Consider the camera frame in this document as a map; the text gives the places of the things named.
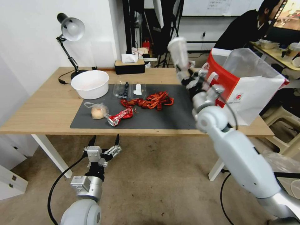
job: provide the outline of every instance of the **tissue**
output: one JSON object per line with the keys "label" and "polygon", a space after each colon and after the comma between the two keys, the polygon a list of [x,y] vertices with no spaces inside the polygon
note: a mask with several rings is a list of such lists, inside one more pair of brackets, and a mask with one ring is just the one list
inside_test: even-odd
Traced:
{"label": "tissue", "polygon": [[137,55],[122,54],[122,63],[136,63],[138,61]]}

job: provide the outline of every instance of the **red crayfish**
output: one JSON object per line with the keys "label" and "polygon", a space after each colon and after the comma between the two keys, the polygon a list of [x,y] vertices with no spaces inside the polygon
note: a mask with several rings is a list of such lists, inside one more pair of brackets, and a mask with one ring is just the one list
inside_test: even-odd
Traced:
{"label": "red crayfish", "polygon": [[162,110],[163,105],[173,105],[174,98],[168,96],[166,91],[157,92],[155,94],[149,95],[146,99],[136,98],[131,101],[126,99],[121,100],[121,104],[125,107],[133,107],[138,105],[142,108],[153,109],[156,107],[157,110]]}

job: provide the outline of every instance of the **black shirt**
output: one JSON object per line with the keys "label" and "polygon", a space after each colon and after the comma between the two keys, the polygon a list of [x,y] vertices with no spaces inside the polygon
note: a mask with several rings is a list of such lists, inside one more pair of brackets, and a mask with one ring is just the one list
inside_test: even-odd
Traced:
{"label": "black shirt", "polygon": [[267,31],[269,24],[258,29],[258,12],[250,10],[236,18],[228,26],[225,32],[217,41],[214,48],[233,50],[243,48],[249,41],[258,41]]}

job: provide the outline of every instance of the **desk lamp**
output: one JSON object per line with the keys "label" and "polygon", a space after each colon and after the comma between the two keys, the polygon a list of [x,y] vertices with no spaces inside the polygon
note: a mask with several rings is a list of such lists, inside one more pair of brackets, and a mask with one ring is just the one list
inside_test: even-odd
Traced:
{"label": "desk lamp", "polygon": [[65,40],[68,41],[78,41],[82,38],[85,32],[85,26],[83,22],[79,19],[68,17],[64,13],[59,13],[57,15],[57,20],[62,25],[62,34],[56,38],[56,40],[60,43],[62,49],[65,51],[68,56],[69,61],[75,68],[75,72],[71,74],[71,79],[73,79],[76,75],[85,72],[87,70],[79,70],[77,62],[69,55],[65,47],[63,46],[63,42]]}

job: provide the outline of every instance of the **wooden table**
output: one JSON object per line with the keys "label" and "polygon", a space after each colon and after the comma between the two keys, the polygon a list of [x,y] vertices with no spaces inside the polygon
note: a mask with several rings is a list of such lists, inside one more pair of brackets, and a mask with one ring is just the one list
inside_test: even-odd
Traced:
{"label": "wooden table", "polygon": [[[70,85],[62,85],[58,82],[59,75],[71,70],[71,67],[60,67],[50,76],[24,105],[0,127],[0,134],[31,134],[61,171],[66,170],[68,166],[47,139],[46,134],[116,135],[119,133],[123,136],[207,136],[198,130],[71,129],[70,124],[82,103],[82,98]],[[107,73],[110,77],[109,83],[114,84],[118,75],[114,71],[107,71]],[[63,78],[69,82],[69,77],[68,74]],[[121,75],[121,77],[132,83],[179,84],[173,68],[146,68],[143,74],[126,74]],[[261,117],[257,117],[250,126],[240,126],[239,129],[248,137],[272,137],[274,135]],[[70,178],[71,175],[71,171],[66,173],[67,178]]]}
{"label": "wooden table", "polygon": [[291,70],[300,71],[300,67],[295,67],[292,62],[284,61],[281,58],[281,51],[279,49],[273,48],[273,49],[263,49],[259,44],[256,42],[250,42],[250,44],[253,45],[253,47],[262,53],[262,59],[265,60],[266,57],[270,57],[273,59],[276,63],[278,63],[283,68],[288,68]]}

